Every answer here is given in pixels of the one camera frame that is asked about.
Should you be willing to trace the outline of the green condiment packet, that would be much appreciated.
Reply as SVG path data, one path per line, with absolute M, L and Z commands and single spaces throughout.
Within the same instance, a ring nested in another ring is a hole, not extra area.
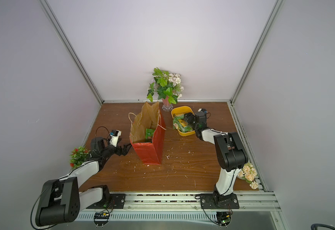
M 182 133 L 193 131 L 192 127 L 186 121 L 184 121 L 184 113 L 173 115 L 173 128 L 179 130 Z
M 154 129 L 151 129 L 151 128 L 145 129 L 145 142 L 152 142 L 154 132 L 155 132 Z

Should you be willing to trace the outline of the red paper bag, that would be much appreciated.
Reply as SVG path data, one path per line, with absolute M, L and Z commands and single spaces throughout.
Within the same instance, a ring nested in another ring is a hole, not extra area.
M 143 164 L 162 163 L 166 125 L 159 102 L 144 103 L 139 114 L 129 113 L 130 142 Z

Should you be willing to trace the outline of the green condiment packet top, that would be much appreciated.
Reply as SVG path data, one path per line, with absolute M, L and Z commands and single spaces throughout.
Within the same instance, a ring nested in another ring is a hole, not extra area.
M 145 142 L 152 142 L 154 132 L 155 132 L 154 129 L 151 129 L 151 128 L 145 129 Z

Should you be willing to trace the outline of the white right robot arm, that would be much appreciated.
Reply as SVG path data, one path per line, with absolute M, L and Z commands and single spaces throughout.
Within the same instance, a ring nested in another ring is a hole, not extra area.
M 186 121 L 195 131 L 197 138 L 214 144 L 218 163 L 221 167 L 215 192 L 219 196 L 230 195 L 234 191 L 236 177 L 249 158 L 237 132 L 222 132 L 207 126 L 207 111 L 186 113 Z

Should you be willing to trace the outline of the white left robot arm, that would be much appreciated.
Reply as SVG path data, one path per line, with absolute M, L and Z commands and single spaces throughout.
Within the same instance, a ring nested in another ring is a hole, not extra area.
M 58 179 L 44 183 L 41 194 L 30 214 L 35 230 L 50 229 L 58 224 L 73 222 L 84 209 L 100 209 L 94 214 L 94 223 L 104 226 L 113 210 L 124 207 L 125 194 L 111 194 L 108 186 L 96 186 L 84 192 L 79 188 L 93 175 L 100 172 L 113 155 L 125 156 L 131 144 L 119 145 L 120 138 L 92 139 L 92 150 L 76 148 L 71 153 L 71 171 Z

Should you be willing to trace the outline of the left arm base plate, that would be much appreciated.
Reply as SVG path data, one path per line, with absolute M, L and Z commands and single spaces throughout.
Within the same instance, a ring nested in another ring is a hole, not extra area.
M 125 199 L 126 194 L 110 194 L 108 198 L 103 198 L 101 201 L 87 207 L 87 209 L 123 209 Z

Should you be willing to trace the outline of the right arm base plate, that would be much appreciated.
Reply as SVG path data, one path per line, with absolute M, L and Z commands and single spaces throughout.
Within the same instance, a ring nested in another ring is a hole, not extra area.
M 200 201 L 202 209 L 240 209 L 236 194 L 229 195 L 198 194 L 195 196 Z

